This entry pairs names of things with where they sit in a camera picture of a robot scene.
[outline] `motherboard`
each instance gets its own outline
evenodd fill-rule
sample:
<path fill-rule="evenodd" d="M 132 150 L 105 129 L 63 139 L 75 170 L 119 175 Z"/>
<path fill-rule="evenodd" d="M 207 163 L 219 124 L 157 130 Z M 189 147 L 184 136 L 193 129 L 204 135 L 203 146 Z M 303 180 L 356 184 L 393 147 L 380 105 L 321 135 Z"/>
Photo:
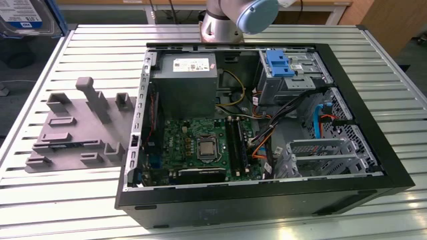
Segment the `motherboard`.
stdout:
<path fill-rule="evenodd" d="M 149 161 L 152 184 L 261 179 L 259 160 L 247 149 L 252 137 L 248 118 L 167 120 L 161 157 Z"/>

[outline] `green motherboard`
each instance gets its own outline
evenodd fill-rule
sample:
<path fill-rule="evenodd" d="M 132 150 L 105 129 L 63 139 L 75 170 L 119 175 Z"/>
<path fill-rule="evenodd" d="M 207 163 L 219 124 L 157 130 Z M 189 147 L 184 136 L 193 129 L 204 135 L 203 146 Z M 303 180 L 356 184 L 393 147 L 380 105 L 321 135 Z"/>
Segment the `green motherboard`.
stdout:
<path fill-rule="evenodd" d="M 248 140 L 253 137 L 251 121 L 245 118 L 240 119 L 239 122 L 244 140 Z M 152 172 L 155 185 L 172 185 L 171 174 L 173 170 L 185 168 L 225 169 L 225 182 L 261 179 L 260 163 L 256 159 L 251 159 L 249 153 L 247 154 L 247 158 L 251 164 L 244 174 L 236 175 L 232 173 L 228 137 L 225 119 L 167 120 L 164 123 L 161 167 Z M 208 141 L 204 144 L 207 150 L 201 149 L 204 146 L 201 143 L 203 139 Z M 215 154 L 215 159 L 203 160 L 200 157 L 203 151 Z M 168 178 L 159 176 L 164 176 L 165 171 L 168 171 Z"/>

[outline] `ram slot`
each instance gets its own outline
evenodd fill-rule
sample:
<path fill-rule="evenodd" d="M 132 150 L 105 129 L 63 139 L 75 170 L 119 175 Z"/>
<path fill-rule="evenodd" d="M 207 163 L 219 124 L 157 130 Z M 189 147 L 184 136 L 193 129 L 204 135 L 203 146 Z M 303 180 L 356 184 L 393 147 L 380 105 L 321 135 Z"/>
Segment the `ram slot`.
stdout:
<path fill-rule="evenodd" d="M 239 154 L 240 154 L 240 173 L 248 173 L 249 172 L 249 162 L 248 162 L 248 155 L 247 155 L 247 144 L 244 140 L 243 135 L 243 127 L 240 121 L 235 121 L 235 126 L 237 130 L 237 136 L 239 136 Z"/>
<path fill-rule="evenodd" d="M 239 177 L 241 173 L 241 145 L 239 141 L 239 128 L 236 128 L 236 119 L 233 117 L 225 119 L 225 135 L 231 174 Z"/>

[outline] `desk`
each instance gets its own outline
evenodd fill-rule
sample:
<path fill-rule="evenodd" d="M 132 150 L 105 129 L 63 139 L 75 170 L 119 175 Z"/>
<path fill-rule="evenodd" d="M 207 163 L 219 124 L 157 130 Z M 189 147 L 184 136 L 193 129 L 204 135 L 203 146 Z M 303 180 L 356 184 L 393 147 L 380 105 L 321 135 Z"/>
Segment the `desk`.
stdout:
<path fill-rule="evenodd" d="M 427 237 L 427 99 L 367 31 L 353 26 L 273 25 L 247 43 L 329 44 L 415 187 L 341 215 L 149 230 L 115 210 L 119 167 L 28 174 L 51 93 L 83 98 L 92 76 L 105 97 L 137 95 L 147 42 L 199 42 L 197 25 L 80 25 L 63 37 L 0 148 L 0 237 L 43 240 L 421 239 Z"/>
<path fill-rule="evenodd" d="M 152 8 L 149 0 L 57 0 L 61 10 L 143 10 L 145 11 L 148 24 L 155 24 L 151 14 Z M 173 0 L 175 10 L 205 10 L 205 0 Z M 152 0 L 153 9 L 171 10 L 168 0 Z M 337 25 L 345 11 L 345 7 L 352 4 L 352 0 L 304 0 L 304 12 L 329 12 L 325 25 Z M 300 2 L 296 1 L 289 7 L 280 7 L 280 11 L 300 11 Z"/>

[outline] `blue cable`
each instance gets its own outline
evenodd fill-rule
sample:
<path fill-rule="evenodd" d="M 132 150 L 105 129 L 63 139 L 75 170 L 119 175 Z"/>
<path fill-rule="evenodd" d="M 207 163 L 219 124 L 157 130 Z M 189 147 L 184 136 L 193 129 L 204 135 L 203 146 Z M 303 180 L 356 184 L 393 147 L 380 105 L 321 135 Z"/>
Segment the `blue cable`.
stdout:
<path fill-rule="evenodd" d="M 332 106 L 332 103 L 331 102 L 327 102 L 325 105 L 328 107 Z M 316 139 L 320 138 L 320 129 L 319 129 L 319 110 L 323 109 L 324 105 L 323 104 L 319 104 L 317 106 L 315 106 L 315 109 L 313 109 L 313 114 L 312 114 L 312 125 L 313 125 L 313 137 Z"/>

